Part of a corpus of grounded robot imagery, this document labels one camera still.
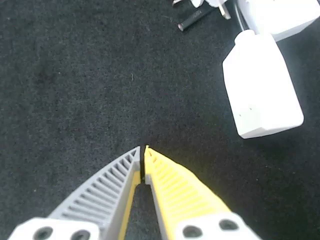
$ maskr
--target screw hole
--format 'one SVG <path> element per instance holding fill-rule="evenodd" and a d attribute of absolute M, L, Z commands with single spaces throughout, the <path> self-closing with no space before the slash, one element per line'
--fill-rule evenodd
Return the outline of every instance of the screw hole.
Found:
<path fill-rule="evenodd" d="M 50 238 L 52 232 L 54 230 L 50 226 L 45 226 L 40 229 L 38 229 L 35 234 L 33 235 L 34 240 L 46 240 Z"/>
<path fill-rule="evenodd" d="M 183 229 L 183 235 L 189 239 L 198 238 L 202 236 L 202 231 L 196 226 L 186 226 Z"/>
<path fill-rule="evenodd" d="M 231 221 L 231 220 L 228 220 L 228 219 L 224 219 L 224 220 L 221 220 L 219 222 L 219 226 L 222 230 L 237 230 L 239 227 L 238 225 L 234 222 L 234 221 Z"/>
<path fill-rule="evenodd" d="M 71 240 L 89 240 L 89 238 L 90 232 L 87 230 L 79 230 L 72 235 Z"/>

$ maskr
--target dark fabric surface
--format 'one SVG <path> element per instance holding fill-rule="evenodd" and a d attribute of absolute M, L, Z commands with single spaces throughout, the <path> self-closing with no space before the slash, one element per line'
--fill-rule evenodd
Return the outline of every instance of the dark fabric surface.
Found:
<path fill-rule="evenodd" d="M 238 27 L 157 0 L 0 1 L 0 238 L 47 216 L 122 153 L 150 144 L 193 171 L 264 240 L 320 239 L 320 21 L 278 45 L 303 126 L 236 132 L 222 61 Z M 139 186 L 126 239 L 159 239 Z"/>

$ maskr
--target white container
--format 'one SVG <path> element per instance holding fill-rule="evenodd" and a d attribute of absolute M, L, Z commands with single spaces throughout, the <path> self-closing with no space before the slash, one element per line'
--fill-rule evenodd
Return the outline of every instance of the white container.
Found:
<path fill-rule="evenodd" d="M 237 0 L 250 29 L 276 41 L 300 33 L 320 16 L 317 0 Z"/>
<path fill-rule="evenodd" d="M 223 62 L 223 74 L 242 138 L 271 135 L 303 123 L 285 60 L 272 35 L 241 32 Z"/>

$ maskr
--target white plastic part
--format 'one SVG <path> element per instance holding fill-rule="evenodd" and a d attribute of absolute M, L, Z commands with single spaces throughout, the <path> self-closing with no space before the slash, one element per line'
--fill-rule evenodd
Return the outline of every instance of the white plastic part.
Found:
<path fill-rule="evenodd" d="M 285 60 L 270 34 L 241 32 L 223 62 L 223 74 L 242 138 L 271 135 L 303 123 Z"/>
<path fill-rule="evenodd" d="M 250 29 L 270 33 L 276 41 L 301 32 L 320 16 L 317 0 L 238 0 L 238 4 Z"/>
<path fill-rule="evenodd" d="M 44 239 L 99 240 L 99 228 L 91 222 L 35 217 L 18 225 L 8 238 L 8 240 Z"/>
<path fill-rule="evenodd" d="M 241 217 L 232 212 L 208 214 L 180 222 L 175 230 L 175 240 L 189 239 L 261 240 Z"/>
<path fill-rule="evenodd" d="M 211 7 L 217 8 L 219 5 L 224 4 L 227 0 L 205 0 Z M 195 8 L 200 7 L 204 0 L 191 0 L 192 5 Z"/>

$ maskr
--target white plastic bottle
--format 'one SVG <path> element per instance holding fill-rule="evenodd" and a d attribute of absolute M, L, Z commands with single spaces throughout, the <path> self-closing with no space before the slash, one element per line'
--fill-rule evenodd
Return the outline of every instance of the white plastic bottle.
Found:
<path fill-rule="evenodd" d="M 255 138 L 302 125 L 304 115 L 285 60 L 271 34 L 241 32 L 223 62 L 238 134 Z"/>

